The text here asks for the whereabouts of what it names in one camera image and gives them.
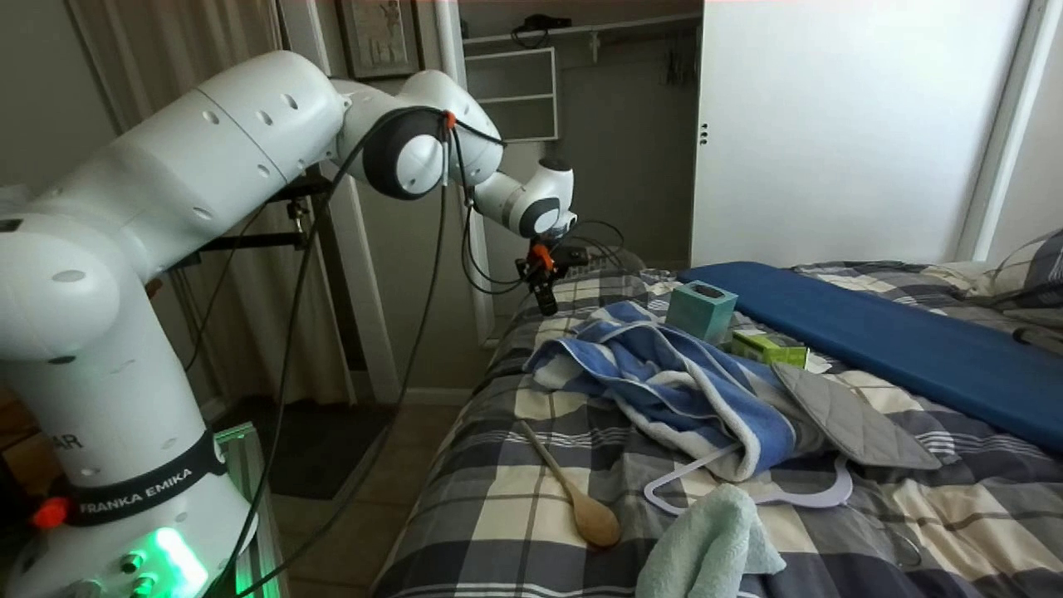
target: closet door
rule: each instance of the closet door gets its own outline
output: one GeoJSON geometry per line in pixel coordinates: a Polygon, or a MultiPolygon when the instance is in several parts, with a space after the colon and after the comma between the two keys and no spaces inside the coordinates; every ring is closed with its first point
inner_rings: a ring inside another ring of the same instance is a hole
{"type": "Polygon", "coordinates": [[[692,262],[945,260],[1025,0],[705,6],[692,262]]]}

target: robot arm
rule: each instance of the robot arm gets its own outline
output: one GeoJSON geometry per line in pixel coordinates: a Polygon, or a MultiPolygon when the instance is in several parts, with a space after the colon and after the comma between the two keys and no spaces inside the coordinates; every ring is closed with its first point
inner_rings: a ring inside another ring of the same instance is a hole
{"type": "Polygon", "coordinates": [[[510,232],[563,236],[571,172],[549,162],[514,184],[496,135],[442,72],[384,97],[265,52],[0,213],[0,383],[36,416],[70,484],[70,513],[22,552],[8,594],[203,594],[238,538],[249,506],[217,463],[146,278],[317,162],[394,198],[459,180],[510,232]]]}

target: blue pad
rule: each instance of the blue pad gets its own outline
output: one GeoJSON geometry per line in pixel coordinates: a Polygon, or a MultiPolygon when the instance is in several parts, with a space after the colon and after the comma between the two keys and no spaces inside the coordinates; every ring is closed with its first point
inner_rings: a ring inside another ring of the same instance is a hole
{"type": "Polygon", "coordinates": [[[681,278],[732,289],[741,311],[846,367],[1043,449],[1063,449],[1063,358],[1043,348],[759,262],[705,267],[681,278]]]}

